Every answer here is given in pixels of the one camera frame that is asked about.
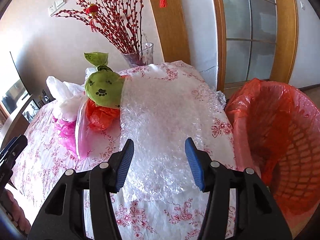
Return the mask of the floral tablecloth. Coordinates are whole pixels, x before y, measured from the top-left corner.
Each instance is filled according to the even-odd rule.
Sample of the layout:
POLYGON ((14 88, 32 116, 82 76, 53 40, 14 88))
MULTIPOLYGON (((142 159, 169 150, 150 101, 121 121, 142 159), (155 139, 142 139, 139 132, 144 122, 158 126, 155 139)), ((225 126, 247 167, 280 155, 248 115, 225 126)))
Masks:
POLYGON ((63 172, 87 171, 132 139, 135 152, 123 188, 111 195, 123 239, 196 239, 208 194, 195 185, 184 152, 192 138, 198 149, 236 168, 233 128, 220 94, 182 62, 136 67, 126 76, 121 115, 110 128, 92 133, 85 158, 59 142, 56 102, 42 107, 27 128, 28 145, 17 158, 14 197, 33 222, 63 172))

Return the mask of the magenta plastic bag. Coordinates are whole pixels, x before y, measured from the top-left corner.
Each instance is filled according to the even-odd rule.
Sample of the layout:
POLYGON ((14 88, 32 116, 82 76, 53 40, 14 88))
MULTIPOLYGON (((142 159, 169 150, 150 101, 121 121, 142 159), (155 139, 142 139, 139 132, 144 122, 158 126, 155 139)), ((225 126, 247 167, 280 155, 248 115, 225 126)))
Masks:
POLYGON ((58 135, 60 144, 71 154, 77 157, 75 143, 75 125, 76 121, 68 122, 53 117, 54 129, 58 135))

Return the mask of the flat screen television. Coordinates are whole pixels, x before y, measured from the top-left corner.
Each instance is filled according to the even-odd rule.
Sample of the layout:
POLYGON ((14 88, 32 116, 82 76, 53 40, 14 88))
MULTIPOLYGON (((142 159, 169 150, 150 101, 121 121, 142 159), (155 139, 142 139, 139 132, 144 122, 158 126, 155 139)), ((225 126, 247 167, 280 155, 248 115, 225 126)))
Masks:
POLYGON ((1 103, 9 115, 22 105, 28 95, 11 52, 1 53, 1 103))

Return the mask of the pale pink plastic bag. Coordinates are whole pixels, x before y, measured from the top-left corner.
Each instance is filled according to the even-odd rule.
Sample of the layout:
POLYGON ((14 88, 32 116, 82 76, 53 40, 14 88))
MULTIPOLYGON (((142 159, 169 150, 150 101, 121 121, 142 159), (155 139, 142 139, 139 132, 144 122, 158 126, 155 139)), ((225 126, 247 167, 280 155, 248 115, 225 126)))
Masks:
POLYGON ((75 124, 75 149, 79 159, 85 159, 92 152, 93 131, 89 127, 89 120, 86 116, 88 97, 84 97, 80 101, 78 116, 75 124))

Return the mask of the white plastic bag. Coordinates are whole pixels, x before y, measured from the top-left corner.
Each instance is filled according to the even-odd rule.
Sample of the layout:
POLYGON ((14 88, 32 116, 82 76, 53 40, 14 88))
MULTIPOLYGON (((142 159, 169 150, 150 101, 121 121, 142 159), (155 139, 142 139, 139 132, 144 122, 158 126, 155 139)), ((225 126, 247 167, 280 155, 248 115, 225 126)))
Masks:
POLYGON ((85 92, 85 84, 79 85, 77 83, 61 81, 54 76, 48 76, 46 84, 52 97, 55 99, 55 106, 53 108, 54 122, 76 122, 80 109, 84 111, 84 116, 89 121, 89 117, 86 116, 89 97, 85 92))

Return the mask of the orange plastic bag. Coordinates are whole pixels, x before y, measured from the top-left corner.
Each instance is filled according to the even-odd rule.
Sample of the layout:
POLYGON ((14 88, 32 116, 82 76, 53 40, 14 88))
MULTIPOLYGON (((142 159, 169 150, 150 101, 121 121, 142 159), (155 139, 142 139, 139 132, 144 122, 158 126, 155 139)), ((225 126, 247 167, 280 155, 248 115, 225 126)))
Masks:
POLYGON ((98 106, 89 98, 86 108, 89 117, 89 127, 94 131, 103 131, 109 128, 112 122, 120 117, 120 109, 98 106))

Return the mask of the lime paw print bag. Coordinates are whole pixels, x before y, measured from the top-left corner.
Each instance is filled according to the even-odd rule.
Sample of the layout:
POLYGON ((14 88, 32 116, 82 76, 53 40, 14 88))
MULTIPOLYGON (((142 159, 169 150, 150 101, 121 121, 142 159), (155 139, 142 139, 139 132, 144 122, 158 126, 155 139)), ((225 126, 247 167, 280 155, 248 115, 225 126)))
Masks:
POLYGON ((87 96, 98 106, 120 109, 125 77, 108 66, 108 53, 84 53, 84 57, 97 70, 85 82, 87 96))

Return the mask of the bubble wrap sheet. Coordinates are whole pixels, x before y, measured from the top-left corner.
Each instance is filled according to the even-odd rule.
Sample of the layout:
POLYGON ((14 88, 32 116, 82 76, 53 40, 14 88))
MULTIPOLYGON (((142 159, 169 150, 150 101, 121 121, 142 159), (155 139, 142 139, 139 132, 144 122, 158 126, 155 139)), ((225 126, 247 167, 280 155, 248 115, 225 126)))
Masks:
POLYGON ((184 143, 233 163, 223 97, 192 66, 176 61, 129 70, 121 95, 121 143, 134 142, 122 189, 127 201, 167 200, 196 189, 184 143))

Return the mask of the red lantern ornament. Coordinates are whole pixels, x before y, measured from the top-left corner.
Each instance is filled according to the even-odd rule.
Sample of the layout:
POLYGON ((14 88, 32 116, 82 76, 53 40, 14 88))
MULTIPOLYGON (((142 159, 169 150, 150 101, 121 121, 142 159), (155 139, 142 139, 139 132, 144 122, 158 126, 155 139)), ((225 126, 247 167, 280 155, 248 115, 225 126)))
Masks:
POLYGON ((90 4, 89 7, 85 9, 85 13, 91 17, 89 25, 92 32, 97 32, 97 27, 95 26, 95 17, 99 11, 99 7, 96 4, 90 4))

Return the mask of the glass vase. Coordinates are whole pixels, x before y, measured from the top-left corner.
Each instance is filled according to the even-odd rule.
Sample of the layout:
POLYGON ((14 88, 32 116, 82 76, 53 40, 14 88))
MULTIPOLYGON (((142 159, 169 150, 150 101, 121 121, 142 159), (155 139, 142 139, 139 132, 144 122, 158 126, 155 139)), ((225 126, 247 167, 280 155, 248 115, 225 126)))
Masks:
POLYGON ((140 51, 129 54, 123 54, 123 57, 129 64, 130 68, 147 66, 149 64, 153 64, 153 49, 153 43, 143 43, 142 49, 140 51))

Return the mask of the red berry branches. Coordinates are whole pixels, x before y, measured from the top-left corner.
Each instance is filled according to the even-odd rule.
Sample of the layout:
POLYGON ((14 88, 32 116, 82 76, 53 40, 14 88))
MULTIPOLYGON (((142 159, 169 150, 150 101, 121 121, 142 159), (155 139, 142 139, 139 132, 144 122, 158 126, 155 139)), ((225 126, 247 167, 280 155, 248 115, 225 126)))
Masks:
POLYGON ((89 26, 91 17, 85 13, 90 4, 99 11, 95 17, 97 33, 103 35, 121 53, 129 54, 142 49, 143 0, 75 0, 79 9, 62 9, 56 17, 74 18, 89 26))

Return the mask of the glass panel door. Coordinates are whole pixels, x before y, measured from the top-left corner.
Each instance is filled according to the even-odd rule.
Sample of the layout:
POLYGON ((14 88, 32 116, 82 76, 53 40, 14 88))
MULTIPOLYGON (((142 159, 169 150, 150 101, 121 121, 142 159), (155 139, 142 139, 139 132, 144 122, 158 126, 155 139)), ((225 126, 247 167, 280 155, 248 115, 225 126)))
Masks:
POLYGON ((223 0, 225 83, 269 79, 277 40, 276 0, 223 0))

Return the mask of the picture frame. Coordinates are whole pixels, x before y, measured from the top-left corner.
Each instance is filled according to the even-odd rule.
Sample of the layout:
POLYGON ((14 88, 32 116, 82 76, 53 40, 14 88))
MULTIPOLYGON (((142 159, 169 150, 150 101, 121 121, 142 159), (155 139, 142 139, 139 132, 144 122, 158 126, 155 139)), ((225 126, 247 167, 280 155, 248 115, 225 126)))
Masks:
POLYGON ((36 114, 39 111, 39 107, 36 104, 36 102, 34 100, 31 100, 31 102, 27 105, 27 107, 25 108, 25 110, 23 111, 23 116, 24 118, 31 123, 33 118, 35 118, 36 114))

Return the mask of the white wall socket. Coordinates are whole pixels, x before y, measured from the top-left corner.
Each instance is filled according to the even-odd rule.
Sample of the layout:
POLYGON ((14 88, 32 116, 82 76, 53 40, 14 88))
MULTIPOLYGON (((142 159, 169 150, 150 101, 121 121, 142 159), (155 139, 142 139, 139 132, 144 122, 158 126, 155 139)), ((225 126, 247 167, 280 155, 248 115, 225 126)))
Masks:
POLYGON ((48 14, 50 17, 52 17, 56 12, 56 5, 52 4, 49 8, 48 8, 48 14))

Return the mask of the white light switch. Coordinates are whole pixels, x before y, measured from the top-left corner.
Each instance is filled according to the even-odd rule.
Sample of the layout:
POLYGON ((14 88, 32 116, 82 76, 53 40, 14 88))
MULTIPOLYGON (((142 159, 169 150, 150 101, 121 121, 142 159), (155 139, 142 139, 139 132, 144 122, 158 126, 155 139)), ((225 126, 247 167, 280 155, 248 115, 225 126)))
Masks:
POLYGON ((63 5, 65 5, 65 0, 56 0, 55 1, 56 9, 61 8, 63 5))

